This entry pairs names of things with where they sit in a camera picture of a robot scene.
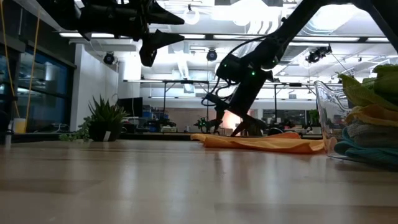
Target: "security camera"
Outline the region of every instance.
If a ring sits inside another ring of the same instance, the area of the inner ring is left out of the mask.
[[[118,59],[113,55],[113,52],[106,53],[104,57],[104,63],[107,65],[114,65],[118,62]]]
[[[217,53],[215,49],[209,49],[209,52],[207,53],[207,61],[209,62],[214,62],[217,59]]]

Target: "ceiling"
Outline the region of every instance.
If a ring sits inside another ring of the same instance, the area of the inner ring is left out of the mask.
[[[35,0],[15,1],[28,11],[37,14]],[[81,6],[80,1],[75,0],[75,2]],[[164,32],[179,34],[268,34],[280,26],[281,17],[288,17],[297,7],[296,4],[269,7],[261,0],[174,0],[158,1],[158,3],[166,10],[185,19],[186,23],[181,26],[152,24],[150,25],[151,30],[160,29]],[[188,3],[192,5],[191,12],[188,11]],[[43,12],[41,18],[57,30],[62,31],[47,13]],[[353,6],[324,7],[299,35],[384,36],[366,12]],[[125,60],[132,50],[139,50],[141,47],[140,42],[128,39],[94,39],[91,44],[83,39],[71,39],[71,42],[87,44],[86,49],[96,52],[96,54],[104,55],[106,51],[113,50],[121,61]],[[196,74],[195,79],[207,79],[208,72],[214,72],[220,60],[241,42],[237,40],[185,40],[183,47],[179,43],[178,46],[159,49],[153,66],[151,68],[142,67],[142,74],[146,79],[162,79],[162,77],[168,78],[170,74],[178,71],[177,74],[180,73],[181,77],[188,74],[188,78],[190,78],[189,73],[194,73]],[[258,43],[242,47],[236,51],[236,54],[243,56],[252,51],[256,44]],[[331,47],[333,55],[328,55],[320,62],[308,66],[305,56],[316,46],[289,46],[282,59],[284,64],[277,66],[274,69],[274,74],[282,82],[307,82],[309,77],[311,82],[315,80],[337,82],[337,79],[334,79],[336,73],[351,73],[361,79],[370,76],[372,68],[379,63],[396,63],[397,52],[389,43],[332,43]],[[183,56],[175,53],[176,48],[183,50]],[[208,49],[216,49],[217,61],[208,62],[206,60]],[[200,77],[199,71],[203,71],[203,77]]]

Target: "desk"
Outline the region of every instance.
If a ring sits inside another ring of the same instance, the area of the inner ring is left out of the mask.
[[[198,142],[33,142],[0,149],[1,223],[384,224],[398,173]]]

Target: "yellow cloth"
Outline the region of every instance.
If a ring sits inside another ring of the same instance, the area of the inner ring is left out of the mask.
[[[398,127],[398,112],[387,110],[379,105],[356,106],[346,118],[346,123],[358,119],[366,124]]]
[[[338,77],[343,81],[344,94],[355,106],[377,104],[383,108],[398,111],[398,106],[375,94],[373,90],[369,90],[355,78],[351,78],[347,75],[339,75]]]
[[[283,133],[263,138],[236,138],[212,134],[192,134],[207,148],[254,149],[269,152],[314,154],[324,152],[323,140],[304,140],[297,133]]]

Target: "teal cloth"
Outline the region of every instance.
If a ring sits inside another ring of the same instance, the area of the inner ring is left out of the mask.
[[[372,163],[398,166],[398,149],[361,147],[349,138],[346,128],[343,129],[343,138],[335,145],[336,153]]]

